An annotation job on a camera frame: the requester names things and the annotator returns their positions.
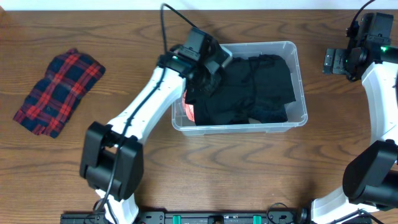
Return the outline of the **navy garment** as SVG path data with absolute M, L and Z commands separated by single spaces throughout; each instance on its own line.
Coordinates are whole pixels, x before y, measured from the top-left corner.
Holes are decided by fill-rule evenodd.
M 284 123 L 288 121 L 284 105 L 256 104 L 248 116 L 260 123 Z

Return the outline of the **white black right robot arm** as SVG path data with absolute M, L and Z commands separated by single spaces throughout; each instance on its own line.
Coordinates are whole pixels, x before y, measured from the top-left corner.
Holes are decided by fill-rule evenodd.
M 359 31 L 341 62 L 360 78 L 371 119 L 371 143 L 351 161 L 341 187 L 297 210 L 294 223 L 379 223 L 373 214 L 397 208 L 397 48 L 385 32 Z

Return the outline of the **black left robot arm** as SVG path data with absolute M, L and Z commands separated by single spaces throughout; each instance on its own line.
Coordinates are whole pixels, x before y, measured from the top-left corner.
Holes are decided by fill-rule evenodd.
M 143 147 L 165 111 L 191 84 L 215 90 L 218 72 L 233 54 L 219 44 L 194 48 L 179 45 L 159 56 L 149 82 L 132 103 L 107 124 L 88 128 L 80 176 L 101 197 L 95 211 L 108 223 L 133 223 L 139 209 L 134 192 L 144 173 Z

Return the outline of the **red navy plaid shirt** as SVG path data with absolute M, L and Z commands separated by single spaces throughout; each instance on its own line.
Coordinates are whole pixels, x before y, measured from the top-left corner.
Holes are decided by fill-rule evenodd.
M 35 135 L 57 138 L 105 72 L 102 64 L 77 49 L 55 56 L 13 120 Z

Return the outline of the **clear plastic storage bin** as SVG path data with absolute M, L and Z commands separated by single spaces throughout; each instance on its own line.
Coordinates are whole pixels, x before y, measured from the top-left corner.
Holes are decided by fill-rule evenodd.
M 188 119 L 182 106 L 182 99 L 176 100 L 171 107 L 172 126 L 186 136 L 228 133 L 283 133 L 291 128 L 303 126 L 308 121 L 307 107 L 303 92 L 297 47 L 291 41 L 251 42 L 238 44 L 221 44 L 234 57 L 248 58 L 260 54 L 278 55 L 282 57 L 290 70 L 290 79 L 295 94 L 295 101 L 285 105 L 288 121 L 284 123 L 260 123 L 250 120 L 249 124 L 196 126 Z

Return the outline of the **large black garment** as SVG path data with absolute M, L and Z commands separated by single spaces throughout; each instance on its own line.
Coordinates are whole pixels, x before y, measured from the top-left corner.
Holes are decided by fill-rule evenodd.
M 285 106 L 295 101 L 290 70 L 278 55 L 234 58 L 220 75 L 221 83 L 211 95 L 187 91 L 185 102 L 193 105 L 197 126 L 248 124 L 256 104 Z

